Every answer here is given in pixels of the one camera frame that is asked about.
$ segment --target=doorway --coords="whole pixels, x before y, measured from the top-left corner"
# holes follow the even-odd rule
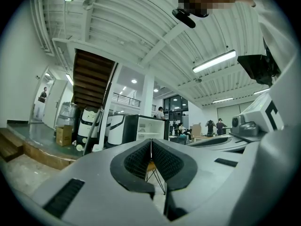
[[[54,82],[55,77],[49,70],[46,70],[45,74],[40,79],[40,83],[38,84],[39,88],[33,102],[30,123],[43,123],[42,119],[44,115],[47,95],[51,91]]]

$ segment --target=balcony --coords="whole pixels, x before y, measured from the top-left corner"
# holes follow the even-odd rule
[[[125,105],[133,105],[133,106],[141,107],[141,101],[140,100],[136,100],[136,99],[126,97],[126,96],[123,96],[123,95],[119,95],[119,94],[116,94],[116,93],[113,93],[112,101],[119,102],[119,103],[125,104]],[[156,111],[156,106],[152,105],[151,110]]]

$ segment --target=wooden platform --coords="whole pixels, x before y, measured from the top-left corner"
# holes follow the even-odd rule
[[[31,140],[24,140],[7,128],[0,128],[0,156],[8,162],[22,154],[26,154],[34,160],[58,170],[64,169],[75,161],[75,159],[62,158],[47,153],[35,147]]]

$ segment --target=wooden stairs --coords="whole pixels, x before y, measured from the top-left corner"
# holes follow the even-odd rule
[[[107,58],[78,49],[73,70],[73,102],[81,109],[100,108],[114,64]]]
[[[22,154],[23,141],[7,128],[0,128],[0,156],[8,162]]]

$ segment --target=ceiling beam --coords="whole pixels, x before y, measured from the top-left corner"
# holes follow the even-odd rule
[[[222,92],[222,93],[211,95],[211,98],[213,100],[219,100],[219,99],[226,99],[226,98],[229,98],[229,97],[234,97],[234,99],[235,99],[235,98],[238,98],[238,97],[241,97],[241,96],[248,96],[248,95],[254,93],[255,91],[264,89],[266,87],[268,87],[268,86],[261,85],[261,84],[258,84],[258,83],[254,83],[254,84],[246,85],[244,87],[240,87],[238,89],[228,90],[228,91],[225,91],[225,92]],[[195,102],[202,102],[203,104],[208,104],[208,102],[211,101],[211,100],[210,100],[209,96],[205,96],[205,97],[202,97],[202,98],[198,98],[194,101]]]
[[[142,59],[140,65],[145,66],[148,62],[151,61],[154,56],[160,52],[166,44],[169,44],[175,37],[177,37],[180,33],[182,33],[187,26],[183,23],[178,23],[175,27],[173,27]]]
[[[221,103],[216,103],[213,105],[203,105],[203,108],[208,108],[208,107],[216,107],[216,108],[221,108],[221,107],[226,107],[226,106],[231,106],[231,105],[238,105],[238,104],[243,104],[247,102],[254,101],[259,95],[251,95],[251,96],[246,96],[243,98],[238,98],[234,100],[229,100]]]
[[[93,12],[93,8],[91,8],[90,10],[84,10],[84,12],[83,12],[81,40],[83,40],[85,42],[87,42],[89,40],[92,12]]]
[[[239,72],[239,71],[245,72],[243,67],[240,64],[237,64],[237,65],[233,65],[231,67],[225,68],[223,70],[219,70],[217,72],[214,72],[214,73],[205,75],[203,77],[200,77],[200,79],[202,79],[202,82],[208,82],[208,81],[211,81],[213,79],[218,79],[220,77],[226,76],[226,75],[231,74],[231,73],[236,73],[236,72]],[[183,85],[179,85],[177,87],[177,89],[179,89],[179,90],[188,89],[188,88],[194,87],[198,84],[199,83],[197,83],[195,81],[189,81],[189,82],[187,82]]]

